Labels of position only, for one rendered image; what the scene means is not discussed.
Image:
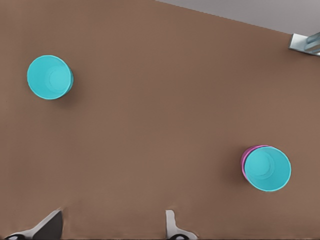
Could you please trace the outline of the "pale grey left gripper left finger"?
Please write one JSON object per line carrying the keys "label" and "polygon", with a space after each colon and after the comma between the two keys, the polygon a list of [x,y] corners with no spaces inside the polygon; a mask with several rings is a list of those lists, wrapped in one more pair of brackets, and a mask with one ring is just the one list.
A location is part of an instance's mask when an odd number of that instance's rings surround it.
{"label": "pale grey left gripper left finger", "polygon": [[62,237],[62,210],[52,211],[35,227],[15,232],[6,239],[60,239]]}

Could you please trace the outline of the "pink bowl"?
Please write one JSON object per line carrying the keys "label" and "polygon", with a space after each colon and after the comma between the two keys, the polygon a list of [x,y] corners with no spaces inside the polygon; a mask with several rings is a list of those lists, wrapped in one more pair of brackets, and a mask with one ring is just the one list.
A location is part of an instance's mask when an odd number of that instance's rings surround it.
{"label": "pink bowl", "polygon": [[260,145],[253,145],[253,146],[250,146],[249,148],[247,148],[242,156],[241,156],[241,159],[240,159],[240,166],[241,166],[241,170],[242,170],[242,174],[244,176],[244,178],[248,180],[248,177],[247,177],[247,174],[245,172],[245,163],[246,163],[246,159],[247,157],[251,154],[251,152],[253,152],[254,150],[256,149],[259,149],[259,148],[264,148],[264,147],[268,147],[268,145],[263,145],[263,144],[260,144]]}

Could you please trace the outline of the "silver frame post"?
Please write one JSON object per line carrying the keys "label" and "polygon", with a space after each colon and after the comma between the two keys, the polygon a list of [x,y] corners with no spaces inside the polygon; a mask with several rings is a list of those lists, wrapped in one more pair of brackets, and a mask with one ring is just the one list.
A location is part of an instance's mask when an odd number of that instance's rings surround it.
{"label": "silver frame post", "polygon": [[291,35],[288,48],[320,57],[320,32],[310,36],[294,33]]}

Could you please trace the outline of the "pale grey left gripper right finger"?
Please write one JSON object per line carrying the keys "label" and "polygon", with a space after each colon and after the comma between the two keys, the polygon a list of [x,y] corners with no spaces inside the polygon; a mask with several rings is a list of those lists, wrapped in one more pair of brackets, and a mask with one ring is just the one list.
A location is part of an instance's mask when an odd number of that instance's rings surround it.
{"label": "pale grey left gripper right finger", "polygon": [[167,239],[196,239],[197,236],[190,231],[183,230],[176,225],[175,213],[168,209],[166,214],[166,238]]}

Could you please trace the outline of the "blue bowl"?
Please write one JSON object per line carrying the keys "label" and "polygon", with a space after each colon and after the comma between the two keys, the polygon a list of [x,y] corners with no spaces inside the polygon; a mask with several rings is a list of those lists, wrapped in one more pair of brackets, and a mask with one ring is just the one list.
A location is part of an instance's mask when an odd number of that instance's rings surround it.
{"label": "blue bowl", "polygon": [[35,58],[27,69],[27,83],[39,98],[56,100],[66,95],[74,83],[70,67],[54,55]]}
{"label": "blue bowl", "polygon": [[287,155],[273,146],[252,151],[245,161],[244,169],[248,182],[264,192],[282,189],[289,182],[292,173]]}

